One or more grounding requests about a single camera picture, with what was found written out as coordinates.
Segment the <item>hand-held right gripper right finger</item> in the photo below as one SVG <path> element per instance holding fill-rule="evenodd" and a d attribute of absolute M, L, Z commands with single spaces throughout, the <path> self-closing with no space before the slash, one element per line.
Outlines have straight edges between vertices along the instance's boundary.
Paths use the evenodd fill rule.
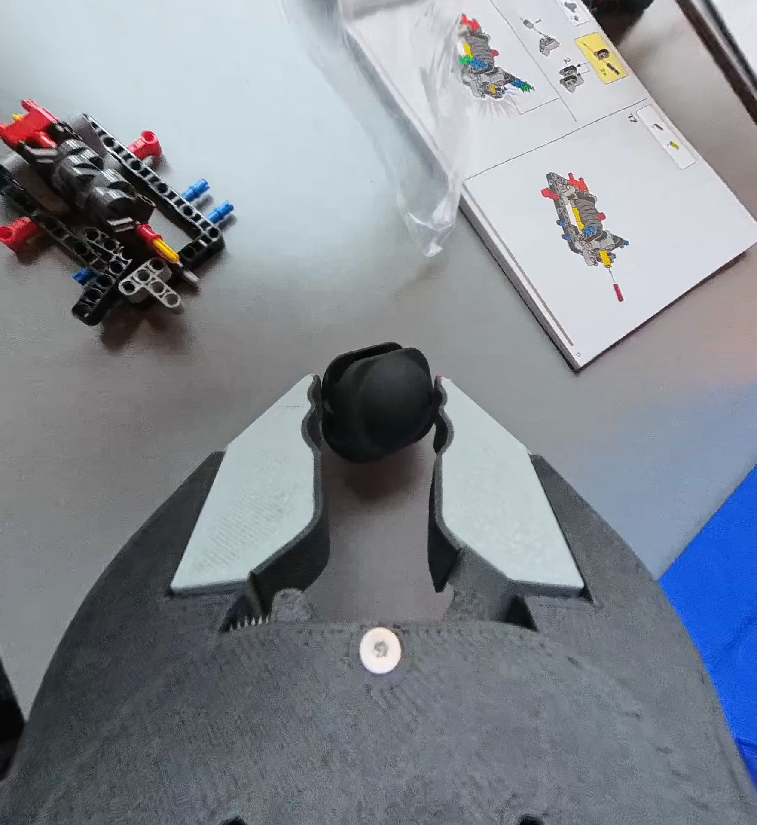
<path fill-rule="evenodd" d="M 534 457 L 455 382 L 435 379 L 427 560 L 435 591 L 582 596 L 586 583 Z"/>

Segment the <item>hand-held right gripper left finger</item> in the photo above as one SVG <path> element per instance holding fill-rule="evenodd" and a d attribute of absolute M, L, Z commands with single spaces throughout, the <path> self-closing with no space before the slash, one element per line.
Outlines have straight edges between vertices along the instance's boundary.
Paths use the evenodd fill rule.
<path fill-rule="evenodd" d="M 220 628 L 256 627 L 329 558 L 321 379 L 306 375 L 223 451 L 170 589 L 231 596 Z"/>

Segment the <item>black rubber tyre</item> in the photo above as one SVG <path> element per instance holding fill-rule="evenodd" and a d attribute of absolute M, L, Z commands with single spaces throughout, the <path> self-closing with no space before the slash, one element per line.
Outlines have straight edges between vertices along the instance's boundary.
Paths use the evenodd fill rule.
<path fill-rule="evenodd" d="M 424 353 L 395 342 L 337 356 L 321 393 L 323 437 L 356 464 L 380 461 L 424 438 L 438 407 Z"/>

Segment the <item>clear zip plastic bag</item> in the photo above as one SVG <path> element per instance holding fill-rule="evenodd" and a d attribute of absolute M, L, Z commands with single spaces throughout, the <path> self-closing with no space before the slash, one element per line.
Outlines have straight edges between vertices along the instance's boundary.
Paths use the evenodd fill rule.
<path fill-rule="evenodd" d="M 455 228 L 472 101 L 459 63 L 463 2 L 281 2 L 308 57 L 368 136 L 415 245 Z"/>

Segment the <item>lego engine frame assembly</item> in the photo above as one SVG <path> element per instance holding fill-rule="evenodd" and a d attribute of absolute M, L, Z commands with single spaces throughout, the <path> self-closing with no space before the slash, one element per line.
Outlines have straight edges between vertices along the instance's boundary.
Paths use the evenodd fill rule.
<path fill-rule="evenodd" d="M 0 140 L 0 198 L 17 215 L 0 225 L 0 243 L 18 257 L 49 243 L 74 262 L 75 319 L 97 327 L 126 307 L 182 313 L 177 284 L 199 286 L 235 211 L 230 201 L 201 207 L 208 180 L 179 191 L 156 169 L 153 131 L 126 144 L 86 113 L 60 119 L 32 99 L 0 119 Z"/>

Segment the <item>stacked blue plastic bins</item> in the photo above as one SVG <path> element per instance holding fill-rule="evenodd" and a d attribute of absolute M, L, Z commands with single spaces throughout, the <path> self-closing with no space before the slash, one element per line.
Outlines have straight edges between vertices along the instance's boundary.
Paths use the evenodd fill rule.
<path fill-rule="evenodd" d="M 660 583 L 703 657 L 757 789 L 757 465 Z"/>

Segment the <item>white instruction booklet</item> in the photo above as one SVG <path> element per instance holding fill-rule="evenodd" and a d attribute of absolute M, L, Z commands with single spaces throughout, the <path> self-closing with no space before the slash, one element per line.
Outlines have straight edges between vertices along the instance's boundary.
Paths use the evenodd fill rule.
<path fill-rule="evenodd" d="M 459 207 L 580 370 L 753 247 L 757 221 L 585 2 L 462 2 Z"/>

